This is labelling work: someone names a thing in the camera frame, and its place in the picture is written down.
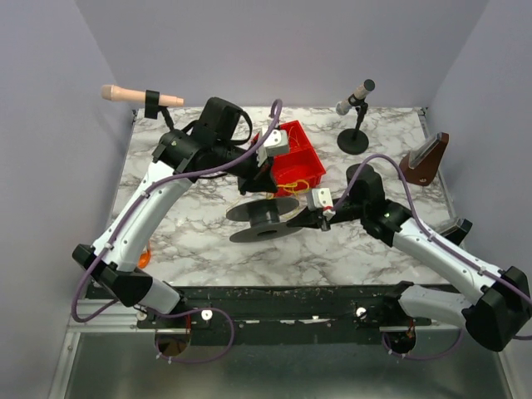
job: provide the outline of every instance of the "gray wall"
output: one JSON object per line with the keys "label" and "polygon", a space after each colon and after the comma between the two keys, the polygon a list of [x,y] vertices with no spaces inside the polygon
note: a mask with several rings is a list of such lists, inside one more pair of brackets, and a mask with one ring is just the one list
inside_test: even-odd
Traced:
{"label": "gray wall", "polygon": [[487,0],[76,0],[117,81],[245,105],[426,106]]}
{"label": "gray wall", "polygon": [[[530,21],[530,0],[491,0],[431,103],[428,122],[432,132],[451,135],[443,170],[457,212],[474,223],[468,249],[532,276]],[[515,377],[532,392],[532,344],[515,342],[510,350]]]}
{"label": "gray wall", "polygon": [[131,111],[71,0],[0,2],[0,397],[47,397],[81,270],[107,221]]}

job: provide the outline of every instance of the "black stand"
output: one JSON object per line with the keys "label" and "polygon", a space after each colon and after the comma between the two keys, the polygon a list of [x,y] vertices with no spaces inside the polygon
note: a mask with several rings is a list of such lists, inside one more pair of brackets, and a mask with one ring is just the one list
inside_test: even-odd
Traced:
{"label": "black stand", "polygon": [[367,147],[369,146],[367,135],[360,130],[360,125],[364,121],[364,116],[367,113],[367,103],[362,100],[362,102],[353,106],[357,108],[358,112],[357,125],[354,129],[346,129],[342,131],[338,135],[337,143],[338,147],[340,147],[340,150],[343,152],[350,155],[358,155],[367,150]]}

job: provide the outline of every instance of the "white marble surface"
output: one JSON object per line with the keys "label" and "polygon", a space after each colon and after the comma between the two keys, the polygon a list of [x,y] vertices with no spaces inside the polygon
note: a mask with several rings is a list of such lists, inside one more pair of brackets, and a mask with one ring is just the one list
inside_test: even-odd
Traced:
{"label": "white marble surface", "polygon": [[[180,128],[197,119],[200,111],[173,110],[175,126]],[[267,107],[249,107],[246,111],[255,128],[268,123]],[[356,156],[343,154],[336,145],[338,133],[354,126],[355,112],[341,117],[333,108],[284,108],[281,119],[301,122],[327,171],[321,186],[331,188],[336,196],[346,186],[345,170],[349,165],[374,153],[387,154],[398,162],[424,140],[418,115],[412,109],[370,108],[362,125],[370,147]],[[245,135],[245,129],[242,123],[238,136]],[[152,150],[166,131],[161,116],[157,121],[145,119],[140,110],[116,197],[115,217],[139,184]],[[382,175],[388,198],[406,204],[392,167],[384,160],[372,165]],[[449,218],[437,180],[424,189],[411,185],[411,191],[427,223]],[[228,221],[225,212],[247,200],[248,195],[238,194],[234,177],[200,180],[155,231],[150,241],[152,260],[145,271],[175,285],[383,284],[401,280],[444,283],[415,259],[368,236],[358,222],[336,224],[327,233],[303,229],[281,239],[233,244],[229,236],[249,225]]]}

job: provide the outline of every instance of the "black spool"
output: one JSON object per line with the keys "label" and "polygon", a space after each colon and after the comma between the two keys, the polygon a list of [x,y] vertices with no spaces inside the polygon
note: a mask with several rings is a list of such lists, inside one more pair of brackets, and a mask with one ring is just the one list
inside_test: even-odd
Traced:
{"label": "black spool", "polygon": [[295,210],[299,201],[295,198],[259,199],[230,209],[225,215],[235,222],[249,222],[249,229],[229,237],[232,243],[256,243],[277,239],[296,233],[301,228],[290,228],[281,222],[280,216]]}

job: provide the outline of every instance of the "red basket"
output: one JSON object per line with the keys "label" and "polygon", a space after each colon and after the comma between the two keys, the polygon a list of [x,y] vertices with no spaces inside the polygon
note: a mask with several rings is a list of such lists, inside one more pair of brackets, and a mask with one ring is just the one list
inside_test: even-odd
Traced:
{"label": "red basket", "polygon": [[[312,144],[305,135],[299,121],[283,123],[280,129],[288,132],[288,144],[290,152],[284,155],[277,155],[274,158],[272,173],[277,185],[290,185],[297,180],[306,180],[310,188],[319,185],[322,176],[325,175],[325,168],[318,158]],[[303,182],[297,186],[290,187],[290,191],[300,191],[308,188]],[[275,197],[286,197],[293,195],[285,188],[279,188]]]}

